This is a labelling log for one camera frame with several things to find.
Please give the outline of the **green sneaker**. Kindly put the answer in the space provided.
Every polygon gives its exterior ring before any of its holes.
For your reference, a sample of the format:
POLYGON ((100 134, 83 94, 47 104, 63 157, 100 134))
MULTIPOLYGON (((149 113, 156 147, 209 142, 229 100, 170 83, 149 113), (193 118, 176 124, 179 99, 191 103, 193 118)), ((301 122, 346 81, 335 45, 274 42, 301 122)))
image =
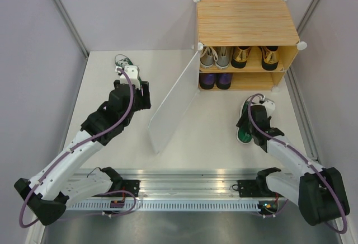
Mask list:
MULTIPOLYGON (((247 111, 250 99, 252 96, 248 97, 245 102, 242 104, 240 109, 240 115, 239 119, 244 115, 244 113, 247 111)), ((265 102, 265 96, 259 95, 258 101, 253 100, 252 104, 262 104, 265 102)), ((240 126, 237 126, 237 132, 236 132, 236 140, 239 143, 242 144, 248 144, 252 140, 252 136, 249 133, 249 127, 248 127, 248 118, 244 118, 244 120, 241 122, 240 126)))
MULTIPOLYGON (((133 62, 125 55, 123 54, 118 54, 114 57, 114 62, 115 62, 115 69, 116 66, 120 66, 120 67, 124 67, 125 65, 134 65, 133 62)), ((141 80, 141 89, 144 88, 144 86, 149 87, 149 83, 146 81, 143 81, 140 77, 141 80)))

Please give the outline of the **purple loafer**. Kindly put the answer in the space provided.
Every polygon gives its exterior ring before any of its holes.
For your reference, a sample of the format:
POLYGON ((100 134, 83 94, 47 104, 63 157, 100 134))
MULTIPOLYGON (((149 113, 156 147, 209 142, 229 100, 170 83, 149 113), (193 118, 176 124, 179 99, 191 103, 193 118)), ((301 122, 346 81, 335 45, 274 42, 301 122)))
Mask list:
POLYGON ((216 75, 216 86, 220 90, 228 90, 231 86, 232 74, 231 73, 218 73, 216 75))
POLYGON ((199 75, 199 86, 203 90, 210 90, 214 87, 216 82, 215 73, 200 73, 199 75))

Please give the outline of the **grey sneaker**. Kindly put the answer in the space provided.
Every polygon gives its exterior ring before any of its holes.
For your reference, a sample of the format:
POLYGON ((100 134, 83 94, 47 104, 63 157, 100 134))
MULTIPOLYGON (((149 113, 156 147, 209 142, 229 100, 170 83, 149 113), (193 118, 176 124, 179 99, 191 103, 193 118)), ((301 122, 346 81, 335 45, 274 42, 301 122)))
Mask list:
POLYGON ((200 55, 200 67, 204 69, 212 67, 216 58, 217 53, 213 47, 203 47, 200 55))
POLYGON ((215 61, 216 67, 219 69, 227 69, 229 67, 231 47, 220 46, 216 48, 217 58, 215 61))

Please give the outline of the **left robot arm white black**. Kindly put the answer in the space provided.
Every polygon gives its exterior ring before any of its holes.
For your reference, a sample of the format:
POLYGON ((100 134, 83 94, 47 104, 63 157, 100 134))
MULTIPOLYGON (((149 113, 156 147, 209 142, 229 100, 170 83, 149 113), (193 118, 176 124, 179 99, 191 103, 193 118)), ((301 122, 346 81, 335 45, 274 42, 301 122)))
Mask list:
POLYGON ((68 207, 93 196, 137 196, 112 167, 101 168, 75 184, 68 181, 90 157, 123 132, 135 112, 151 107, 147 81, 136 88, 116 80, 114 87, 109 99, 88 116, 67 148, 37 175, 15 182, 23 207, 29 208, 42 225, 56 222, 68 207))

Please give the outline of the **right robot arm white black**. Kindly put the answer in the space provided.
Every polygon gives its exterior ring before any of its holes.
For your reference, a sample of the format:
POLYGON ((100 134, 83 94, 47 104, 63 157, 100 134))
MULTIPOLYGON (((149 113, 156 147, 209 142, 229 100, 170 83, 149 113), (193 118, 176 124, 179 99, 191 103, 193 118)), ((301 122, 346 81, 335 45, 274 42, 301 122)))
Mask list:
POLYGON ((236 125, 237 139, 241 143, 253 142, 279 160, 290 175, 277 167, 261 170, 257 173, 253 191, 243 189, 241 194, 245 197, 283 196, 298 206, 311 226, 345 219, 350 207, 341 173, 301 154, 280 129, 272 127, 270 119, 274 108, 274 102, 270 100, 246 101, 236 125))

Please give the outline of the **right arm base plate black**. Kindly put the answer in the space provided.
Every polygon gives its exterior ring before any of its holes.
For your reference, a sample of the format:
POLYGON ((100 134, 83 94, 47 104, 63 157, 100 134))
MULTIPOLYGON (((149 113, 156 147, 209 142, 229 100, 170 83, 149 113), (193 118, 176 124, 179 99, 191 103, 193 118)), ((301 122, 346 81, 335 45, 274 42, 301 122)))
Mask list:
POLYGON ((256 180, 238 180, 238 193, 241 198, 263 198, 264 194, 259 189, 256 180))

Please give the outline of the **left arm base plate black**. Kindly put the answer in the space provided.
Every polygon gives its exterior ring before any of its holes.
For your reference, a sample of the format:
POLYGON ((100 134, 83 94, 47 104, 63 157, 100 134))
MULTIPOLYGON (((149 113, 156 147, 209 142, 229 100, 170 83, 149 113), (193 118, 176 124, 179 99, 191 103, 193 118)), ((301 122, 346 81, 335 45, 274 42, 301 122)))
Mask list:
POLYGON ((108 192, 104 194, 97 194, 94 197, 127 197, 129 194, 125 193, 127 191, 133 194, 135 197, 138 197, 140 190, 140 180, 122 180, 121 184, 112 186, 108 192))

